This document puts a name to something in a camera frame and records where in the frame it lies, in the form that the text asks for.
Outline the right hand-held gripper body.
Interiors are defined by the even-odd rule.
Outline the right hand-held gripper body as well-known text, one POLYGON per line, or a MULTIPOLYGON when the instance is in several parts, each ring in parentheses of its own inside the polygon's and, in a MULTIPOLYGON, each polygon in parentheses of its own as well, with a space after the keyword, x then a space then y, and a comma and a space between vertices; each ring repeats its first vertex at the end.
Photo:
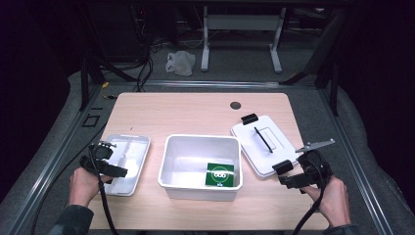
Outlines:
POLYGON ((331 138, 323 142, 307 142, 302 148, 297 149, 297 153, 300 153, 297 161, 303 170, 300 175, 299 188, 313 184, 321 188, 328 183, 333 171, 318 149, 334 143, 335 140, 331 138))

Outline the metal floor rail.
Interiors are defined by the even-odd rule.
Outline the metal floor rail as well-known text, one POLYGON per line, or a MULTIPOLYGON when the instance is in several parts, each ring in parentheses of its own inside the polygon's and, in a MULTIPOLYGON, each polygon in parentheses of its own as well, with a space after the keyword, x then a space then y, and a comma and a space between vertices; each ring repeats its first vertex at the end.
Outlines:
POLYGON ((106 123, 107 106, 89 91, 80 111, 81 90, 72 87, 63 109, 39 149, 5 200, 0 203, 0 235, 44 235, 68 201, 69 176, 87 146, 96 141, 106 123))
POLYGON ((362 164, 360 163, 357 152, 352 147, 350 139, 346 134, 346 130, 339 118, 333 111, 330 105, 330 96, 325 89, 319 90, 318 94, 323 102, 326 111, 328 112, 332 123, 336 127, 336 131, 340 136, 340 143, 346 152, 346 161, 356 185, 359 189, 360 195, 365 203, 365 208, 370 213, 371 219, 380 235, 393 235, 391 225, 386 217, 384 210, 380 205, 378 197, 375 195, 374 188, 368 180, 362 164))
POLYGON ((215 87, 238 89, 273 89, 280 88, 279 82, 250 82, 250 81, 186 81, 186 80, 151 80, 145 83, 150 86, 172 87, 215 87))

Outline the white plastic bag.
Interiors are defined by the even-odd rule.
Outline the white plastic bag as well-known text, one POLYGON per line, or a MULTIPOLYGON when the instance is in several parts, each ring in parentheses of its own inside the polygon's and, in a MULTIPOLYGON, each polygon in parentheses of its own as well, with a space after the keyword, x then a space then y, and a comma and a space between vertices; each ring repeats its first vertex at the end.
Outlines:
POLYGON ((190 76, 196 63, 196 56, 186 51, 167 54, 165 70, 181 76, 190 76))

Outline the white metal table frame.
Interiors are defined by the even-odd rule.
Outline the white metal table frame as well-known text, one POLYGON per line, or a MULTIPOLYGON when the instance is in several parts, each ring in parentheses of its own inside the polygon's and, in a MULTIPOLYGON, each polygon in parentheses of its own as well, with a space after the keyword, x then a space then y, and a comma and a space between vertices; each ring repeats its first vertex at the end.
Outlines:
POLYGON ((208 71, 209 42, 208 32, 213 30, 256 30, 273 31, 273 42, 268 45, 271 62, 276 73, 282 72, 282 66, 278 55, 278 45, 283 31, 286 16, 286 8, 282 8, 278 15, 215 15, 204 6, 203 16, 203 54, 201 71, 208 71))

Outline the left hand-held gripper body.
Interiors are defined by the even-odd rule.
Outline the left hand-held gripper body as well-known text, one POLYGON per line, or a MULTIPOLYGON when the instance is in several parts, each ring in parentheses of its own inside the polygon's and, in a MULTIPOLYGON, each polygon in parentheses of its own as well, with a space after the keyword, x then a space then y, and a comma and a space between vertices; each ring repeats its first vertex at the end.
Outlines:
POLYGON ((116 176, 115 166, 108 163, 108 159, 114 152, 113 146, 114 144, 105 141, 89 145, 88 155, 79 160, 80 165, 95 175, 116 176))

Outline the white box lid black clips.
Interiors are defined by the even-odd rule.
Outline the white box lid black clips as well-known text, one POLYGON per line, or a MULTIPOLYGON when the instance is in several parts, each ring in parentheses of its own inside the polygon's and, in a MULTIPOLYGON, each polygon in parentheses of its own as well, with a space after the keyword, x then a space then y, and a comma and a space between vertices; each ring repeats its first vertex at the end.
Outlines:
POLYGON ((274 165, 283 161, 297 163, 299 154, 291 141, 269 116, 250 114, 231 128, 242 151, 257 176, 267 178, 275 173, 274 165))

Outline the person's right hand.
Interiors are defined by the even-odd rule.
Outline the person's right hand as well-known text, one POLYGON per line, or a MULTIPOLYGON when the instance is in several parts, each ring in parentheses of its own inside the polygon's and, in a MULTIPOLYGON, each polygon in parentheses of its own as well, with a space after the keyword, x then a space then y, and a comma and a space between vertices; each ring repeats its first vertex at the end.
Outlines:
POLYGON ((303 187, 302 191, 314 202, 322 196, 319 210, 331 227, 351 224, 347 188, 339 178, 332 176, 325 191, 312 186, 303 187))

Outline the person's left hand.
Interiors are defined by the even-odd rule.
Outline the person's left hand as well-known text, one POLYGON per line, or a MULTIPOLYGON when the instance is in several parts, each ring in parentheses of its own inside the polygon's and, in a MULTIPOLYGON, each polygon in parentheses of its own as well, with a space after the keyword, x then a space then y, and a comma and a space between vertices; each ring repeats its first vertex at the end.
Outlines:
POLYGON ((99 192, 97 175, 88 172, 83 167, 77 168, 70 177, 69 205, 88 207, 99 192))

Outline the black stand leg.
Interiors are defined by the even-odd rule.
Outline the black stand leg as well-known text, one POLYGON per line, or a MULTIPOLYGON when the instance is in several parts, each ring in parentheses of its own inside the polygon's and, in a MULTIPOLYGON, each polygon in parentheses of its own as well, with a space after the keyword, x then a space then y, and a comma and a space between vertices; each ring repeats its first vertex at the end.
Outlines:
POLYGON ((84 111, 89 103, 89 78, 88 78, 88 61, 87 58, 82 58, 81 61, 81 105, 79 110, 84 111))
POLYGON ((338 115, 337 100, 338 100, 338 85, 339 85, 339 68, 337 63, 332 66, 332 78, 330 89, 330 109, 334 116, 338 115))

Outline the green card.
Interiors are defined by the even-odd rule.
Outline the green card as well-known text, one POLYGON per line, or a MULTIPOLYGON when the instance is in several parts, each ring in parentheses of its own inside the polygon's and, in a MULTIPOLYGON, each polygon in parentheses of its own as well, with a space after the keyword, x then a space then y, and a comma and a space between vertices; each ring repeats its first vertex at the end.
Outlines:
POLYGON ((207 164, 206 186, 233 187, 234 166, 232 164, 207 164))

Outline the white shallow tray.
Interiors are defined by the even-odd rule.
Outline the white shallow tray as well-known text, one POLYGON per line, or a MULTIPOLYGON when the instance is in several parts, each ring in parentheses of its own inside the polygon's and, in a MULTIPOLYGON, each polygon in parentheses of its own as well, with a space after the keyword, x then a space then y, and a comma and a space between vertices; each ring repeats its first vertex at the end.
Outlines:
POLYGON ((147 136, 110 134, 107 142, 114 151, 108 163, 127 170, 125 177, 114 178, 105 184, 107 195, 128 197, 134 194, 146 160, 151 140, 147 136))

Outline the white plastic storage box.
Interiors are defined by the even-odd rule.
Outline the white plastic storage box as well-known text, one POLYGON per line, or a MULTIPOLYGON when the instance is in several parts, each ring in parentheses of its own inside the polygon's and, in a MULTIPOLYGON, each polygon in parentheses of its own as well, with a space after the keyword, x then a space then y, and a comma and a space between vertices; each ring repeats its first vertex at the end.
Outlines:
POLYGON ((243 186, 240 142, 232 136, 170 135, 158 182, 172 199, 234 201, 243 186), (233 165, 234 186, 206 186, 208 163, 233 165))

